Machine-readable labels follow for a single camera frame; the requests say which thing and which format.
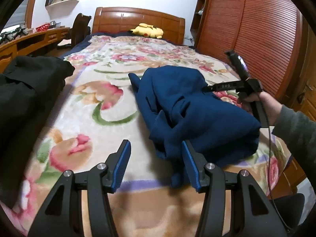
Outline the person right hand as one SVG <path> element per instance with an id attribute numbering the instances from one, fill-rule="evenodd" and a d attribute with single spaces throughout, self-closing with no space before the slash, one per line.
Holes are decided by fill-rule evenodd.
<path id="1" fill-rule="evenodd" d="M 242 106 L 242 108 L 250 114 L 252 109 L 250 107 L 250 102 L 259 101 L 262 103 L 265 112 L 267 113 L 267 119 L 271 126 L 275 125 L 277 118 L 279 117 L 282 109 L 282 104 L 279 103 L 274 97 L 269 93 L 262 91 L 260 93 L 252 93 L 251 95 L 246 95 L 246 93 L 239 93 L 237 103 Z"/>

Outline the grey sleeved right forearm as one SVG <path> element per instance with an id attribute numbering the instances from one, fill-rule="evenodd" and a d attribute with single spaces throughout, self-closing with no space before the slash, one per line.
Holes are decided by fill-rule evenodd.
<path id="1" fill-rule="evenodd" d="M 295 112 L 282 106 L 273 134 L 285 142 L 315 188 L 315 122 L 300 111 Z"/>

